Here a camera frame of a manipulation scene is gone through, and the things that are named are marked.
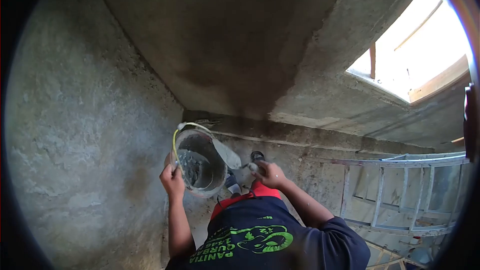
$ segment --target man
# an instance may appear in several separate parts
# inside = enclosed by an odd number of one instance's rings
[[[165,167],[160,180],[169,201],[167,270],[366,268],[370,250],[343,219],[287,179],[276,164],[255,163],[265,175],[252,172],[256,180],[249,194],[235,194],[215,206],[207,240],[196,251],[183,208],[182,174],[170,164]],[[279,190],[307,227],[289,213]]]

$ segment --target yellow wire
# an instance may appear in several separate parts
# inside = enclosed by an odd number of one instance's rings
[[[195,122],[185,122],[183,123],[183,127],[187,126],[187,125],[193,125],[193,126],[196,126],[196,127],[199,127],[199,128],[202,128],[208,132],[210,132],[210,129],[206,128],[205,126],[203,125],[200,125],[198,123],[195,123]],[[179,155],[177,153],[177,148],[175,147],[175,139],[177,137],[177,133],[180,131],[180,129],[177,128],[177,130],[175,130],[175,132],[173,133],[173,140],[172,140],[172,147],[173,147],[173,153],[175,153],[175,159],[177,160],[177,163],[178,163],[178,167],[180,168],[180,171],[181,171],[181,174],[184,176],[185,175],[185,172],[183,171],[183,167],[182,165],[180,164],[180,159],[179,159]]]

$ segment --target skylight opening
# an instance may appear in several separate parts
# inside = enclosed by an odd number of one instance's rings
[[[413,0],[346,73],[413,105],[469,79],[468,53],[467,36],[447,0]]]

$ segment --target hand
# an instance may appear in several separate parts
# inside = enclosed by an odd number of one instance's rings
[[[180,168],[172,168],[172,165],[168,164],[160,174],[160,181],[168,194],[170,201],[183,200],[183,193],[185,192],[185,183],[182,178],[182,171]]]
[[[265,169],[265,175],[252,171],[256,179],[271,189],[281,189],[289,180],[285,177],[282,169],[275,163],[269,163],[264,160],[256,160],[255,164]]]

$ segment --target bright sky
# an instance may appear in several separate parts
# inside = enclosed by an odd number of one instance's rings
[[[395,51],[439,1],[413,0],[376,41],[375,81],[370,78],[369,51],[347,71],[410,102],[410,89],[422,86],[471,50],[457,14],[444,0],[429,20]]]

